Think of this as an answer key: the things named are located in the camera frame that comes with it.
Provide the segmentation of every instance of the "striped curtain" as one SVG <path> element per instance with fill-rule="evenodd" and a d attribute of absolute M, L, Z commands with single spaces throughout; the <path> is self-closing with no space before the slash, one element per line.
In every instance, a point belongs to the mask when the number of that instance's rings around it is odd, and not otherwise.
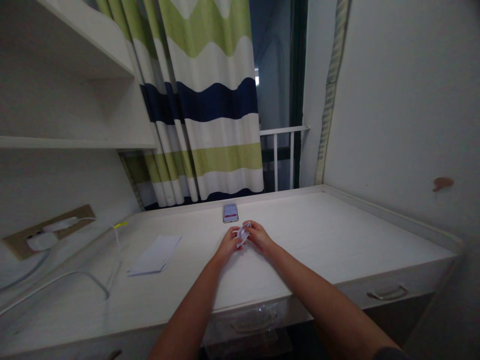
<path fill-rule="evenodd" d="M 264 189 L 246 0 L 97 0 L 123 31 L 156 148 L 123 155 L 144 206 Z"/>

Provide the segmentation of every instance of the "plug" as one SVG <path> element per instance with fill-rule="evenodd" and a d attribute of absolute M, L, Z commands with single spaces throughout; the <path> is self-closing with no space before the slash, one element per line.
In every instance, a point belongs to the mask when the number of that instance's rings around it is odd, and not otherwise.
<path fill-rule="evenodd" d="M 34 252 L 40 252 L 50 249 L 58 242 L 59 240 L 53 232 L 43 232 L 29 238 L 26 243 Z"/>
<path fill-rule="evenodd" d="M 78 217 L 72 216 L 72 217 L 69 217 L 68 219 L 60 220 L 60 221 L 51 223 L 49 225 L 46 225 L 42 228 L 42 230 L 44 233 L 53 233 L 58 230 L 68 229 L 69 227 L 72 227 L 79 221 L 80 220 Z"/>

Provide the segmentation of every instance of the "smartphone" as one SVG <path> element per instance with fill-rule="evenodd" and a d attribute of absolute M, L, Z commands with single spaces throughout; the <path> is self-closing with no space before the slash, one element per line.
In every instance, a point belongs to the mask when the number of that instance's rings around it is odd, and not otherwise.
<path fill-rule="evenodd" d="M 223 222 L 233 223 L 239 220 L 239 212 L 236 204 L 223 205 Z"/>

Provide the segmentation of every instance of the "wall socket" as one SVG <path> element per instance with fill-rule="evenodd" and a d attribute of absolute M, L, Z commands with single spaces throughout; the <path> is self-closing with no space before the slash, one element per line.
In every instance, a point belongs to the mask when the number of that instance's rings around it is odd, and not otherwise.
<path fill-rule="evenodd" d="M 4 237 L 3 241 L 8 246 L 8 248 L 11 250 L 11 252 L 14 253 L 15 256 L 19 260 L 27 259 L 27 258 L 29 258 L 32 255 L 37 253 L 36 251 L 33 251 L 27 243 L 27 241 L 30 238 L 32 238 L 33 236 L 35 236 L 37 234 L 40 234 L 42 232 L 42 229 L 43 229 L 44 226 L 50 225 L 50 224 L 59 222 L 60 220 L 65 220 L 65 219 L 68 219 L 68 218 L 71 218 L 71 217 L 77 217 L 79 219 L 81 219 L 81 218 L 95 218 L 95 214 L 94 214 L 94 211 L 92 210 L 92 208 L 90 207 L 90 205 L 84 205 L 84 206 L 76 208 L 75 210 L 66 212 L 66 213 L 64 213 L 60 216 L 54 217 L 50 220 L 41 222 L 41 223 L 39 223 L 37 225 L 34 225 L 32 227 L 21 230 L 17 233 L 14 233 L 14 234 L 10 235 L 10 236 Z M 68 235 L 73 234 L 77 230 L 80 230 L 81 228 L 90 224 L 93 221 L 95 221 L 95 220 L 91 220 L 91 219 L 82 220 L 82 221 L 76 223 L 75 225 L 73 225 L 69 228 L 54 231 L 54 234 L 56 235 L 58 240 L 61 240 L 65 237 L 67 237 Z"/>

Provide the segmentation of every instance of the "person's right hand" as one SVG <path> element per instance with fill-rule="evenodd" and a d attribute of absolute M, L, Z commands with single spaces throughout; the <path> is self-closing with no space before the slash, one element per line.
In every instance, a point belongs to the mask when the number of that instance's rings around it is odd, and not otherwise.
<path fill-rule="evenodd" d="M 243 222 L 243 225 L 250 222 L 251 227 L 248 227 L 246 230 L 250 233 L 248 239 L 256 245 L 258 250 L 264 255 L 268 255 L 268 251 L 275 245 L 275 242 L 267 234 L 264 227 L 258 222 L 253 220 L 247 220 Z"/>

